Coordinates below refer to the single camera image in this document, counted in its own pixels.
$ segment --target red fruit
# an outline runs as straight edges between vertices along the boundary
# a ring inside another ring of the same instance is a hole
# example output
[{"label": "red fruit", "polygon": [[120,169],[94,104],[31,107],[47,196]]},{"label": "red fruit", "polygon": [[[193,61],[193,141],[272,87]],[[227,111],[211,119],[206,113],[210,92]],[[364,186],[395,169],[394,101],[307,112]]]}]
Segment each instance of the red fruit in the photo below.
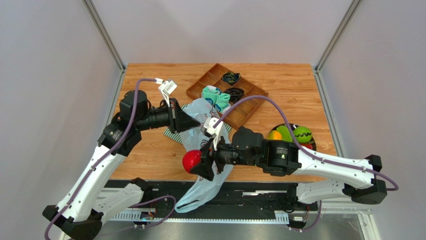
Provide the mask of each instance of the red fruit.
[{"label": "red fruit", "polygon": [[300,145],[302,145],[303,147],[307,147],[310,150],[314,149],[314,147],[311,144],[309,144],[309,143],[301,143]]},{"label": "red fruit", "polygon": [[190,174],[190,170],[197,164],[201,162],[201,151],[200,150],[191,150],[188,151],[185,156],[182,158],[183,168],[187,173]]}]

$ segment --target wooden organizer box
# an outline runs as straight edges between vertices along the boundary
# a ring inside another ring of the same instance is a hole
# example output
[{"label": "wooden organizer box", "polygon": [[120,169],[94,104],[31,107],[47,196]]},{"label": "wooden organizer box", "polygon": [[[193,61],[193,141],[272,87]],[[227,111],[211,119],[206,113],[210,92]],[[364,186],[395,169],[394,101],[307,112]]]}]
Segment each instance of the wooden organizer box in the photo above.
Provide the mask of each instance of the wooden organizer box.
[{"label": "wooden organizer box", "polygon": [[[262,95],[265,97],[269,95],[267,91],[254,85],[242,76],[233,86],[229,85],[227,82],[222,80],[222,76],[227,72],[232,71],[220,65],[219,63],[216,63],[212,68],[210,68],[210,70],[204,73],[204,75],[201,76],[198,81],[196,81],[186,90],[186,95],[188,95],[188,97],[193,100],[199,99],[201,98],[201,92],[207,85],[215,86],[222,92],[230,88],[240,88],[244,90],[244,96],[241,99],[253,95]],[[252,115],[259,109],[264,101],[265,100],[263,99],[250,99],[246,102],[243,102],[225,118],[225,123],[229,124],[232,128],[237,130],[252,117]]]}]

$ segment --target pair of socks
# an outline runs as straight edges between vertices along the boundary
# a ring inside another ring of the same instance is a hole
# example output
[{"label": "pair of socks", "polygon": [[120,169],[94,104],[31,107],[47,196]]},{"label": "pair of socks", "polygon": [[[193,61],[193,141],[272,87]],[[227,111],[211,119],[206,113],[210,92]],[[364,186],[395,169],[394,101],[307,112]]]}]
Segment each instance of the pair of socks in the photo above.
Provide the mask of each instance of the pair of socks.
[{"label": "pair of socks", "polygon": [[227,93],[222,93],[222,91],[215,86],[209,85],[203,88],[201,96],[221,114],[224,114],[231,107],[231,96]]}]

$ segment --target striped cloth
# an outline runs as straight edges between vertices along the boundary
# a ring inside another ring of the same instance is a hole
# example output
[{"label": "striped cloth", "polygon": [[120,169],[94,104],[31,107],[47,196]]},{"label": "striped cloth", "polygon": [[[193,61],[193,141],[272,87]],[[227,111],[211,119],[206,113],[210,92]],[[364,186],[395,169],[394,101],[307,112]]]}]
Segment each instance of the striped cloth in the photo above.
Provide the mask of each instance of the striped cloth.
[{"label": "striped cloth", "polygon": [[[181,108],[184,109],[186,106],[187,106],[187,104],[184,104]],[[223,126],[225,127],[226,132],[229,135],[230,132],[231,132],[232,127],[230,125],[228,125],[226,122],[223,123]],[[164,130],[164,136],[172,139],[175,142],[183,144],[182,139],[181,139],[181,135],[179,133],[173,133],[173,132],[171,132],[168,127]]]}]

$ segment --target gray wall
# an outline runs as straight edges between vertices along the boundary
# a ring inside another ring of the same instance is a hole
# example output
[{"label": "gray wall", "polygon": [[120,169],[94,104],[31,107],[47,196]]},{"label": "gray wall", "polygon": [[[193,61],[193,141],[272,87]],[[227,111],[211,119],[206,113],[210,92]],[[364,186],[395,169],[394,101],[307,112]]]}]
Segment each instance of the gray wall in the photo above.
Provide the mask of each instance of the gray wall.
[{"label": "gray wall", "polygon": [[351,0],[93,0],[127,63],[317,64]]},{"label": "gray wall", "polygon": [[119,70],[79,0],[1,1],[0,43],[0,239],[42,239],[42,211],[87,165]]},{"label": "gray wall", "polygon": [[322,72],[346,156],[382,157],[399,183],[374,217],[382,239],[424,239],[426,1],[363,1]]}]

